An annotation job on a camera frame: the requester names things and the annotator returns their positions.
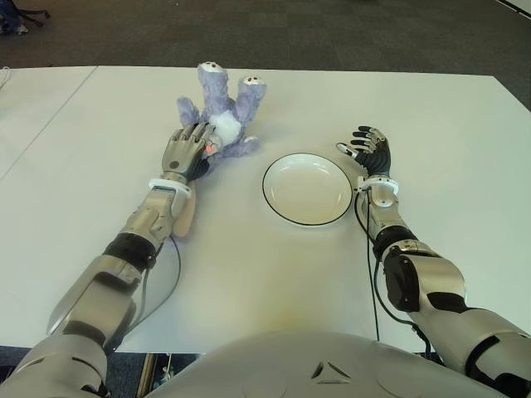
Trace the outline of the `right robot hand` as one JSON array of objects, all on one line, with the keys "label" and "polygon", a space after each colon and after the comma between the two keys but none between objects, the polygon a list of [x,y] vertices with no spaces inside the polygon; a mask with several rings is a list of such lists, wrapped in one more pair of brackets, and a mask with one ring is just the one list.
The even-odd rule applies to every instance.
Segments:
[{"label": "right robot hand", "polygon": [[349,143],[336,143],[335,147],[363,167],[369,176],[390,176],[392,157],[389,142],[379,129],[359,126],[352,132]]}]

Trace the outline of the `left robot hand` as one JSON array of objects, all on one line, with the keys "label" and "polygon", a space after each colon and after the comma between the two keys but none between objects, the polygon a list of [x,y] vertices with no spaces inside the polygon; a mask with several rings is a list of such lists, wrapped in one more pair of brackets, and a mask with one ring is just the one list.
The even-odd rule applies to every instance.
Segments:
[{"label": "left robot hand", "polygon": [[190,124],[177,130],[164,151],[161,178],[188,184],[206,174],[209,162],[203,154],[214,131],[209,123]]}]

